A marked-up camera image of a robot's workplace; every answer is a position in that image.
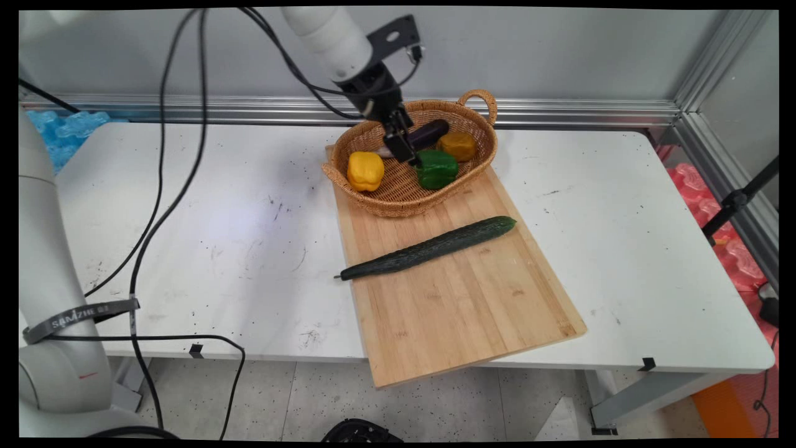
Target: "wood grain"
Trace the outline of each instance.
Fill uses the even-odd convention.
[[[349,203],[339,188],[334,194],[348,266],[493,216],[517,220],[494,240],[405,271],[352,281],[377,388],[586,332],[491,167],[462,193],[409,218],[380,218]]]

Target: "black tape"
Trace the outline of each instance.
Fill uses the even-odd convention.
[[[644,361],[644,367],[638,371],[650,371],[655,368],[655,358],[642,358],[642,361]]]
[[[195,360],[203,360],[205,357],[201,355],[201,348],[202,348],[202,344],[191,345],[191,349],[188,350],[188,353]]]
[[[591,428],[591,435],[619,435],[619,432],[616,428],[607,428],[607,429],[599,429],[599,428]]]
[[[93,319],[96,323],[103,319],[109,319],[110,317],[118,316],[119,314],[130,312],[138,308],[139,302],[134,297],[125,301],[82,305],[64,312],[59,312],[33,328],[25,328],[22,330],[22,337],[28,345],[33,345],[54,332],[59,332],[78,322]]]

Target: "gray wall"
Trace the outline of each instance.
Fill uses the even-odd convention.
[[[700,112],[750,176],[779,154],[778,11],[769,15]],[[779,176],[763,193],[779,207]]]
[[[287,52],[316,84],[317,62],[276,8],[260,8]],[[366,33],[414,14],[427,47],[407,96],[455,97],[487,88],[499,97],[668,99],[722,15],[716,10],[601,10],[480,6],[350,6]],[[31,81],[52,92],[154,94],[184,10],[115,11],[20,48]],[[273,44],[242,13],[208,20],[209,91],[230,96],[308,96]],[[169,91],[197,94],[197,32],[187,29]],[[388,59],[396,78],[405,54]]]

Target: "green bell pepper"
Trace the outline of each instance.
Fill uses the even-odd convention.
[[[458,163],[453,155],[443,151],[418,151],[420,166],[416,168],[417,179],[426,190],[439,190],[456,180]]]

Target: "yellow bell pepper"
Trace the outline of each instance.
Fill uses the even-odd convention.
[[[348,180],[356,191],[376,191],[384,178],[384,162],[375,152],[355,151],[349,156]]]
[[[475,140],[466,132],[449,132],[437,141],[437,149],[453,155],[457,162],[475,157]]]

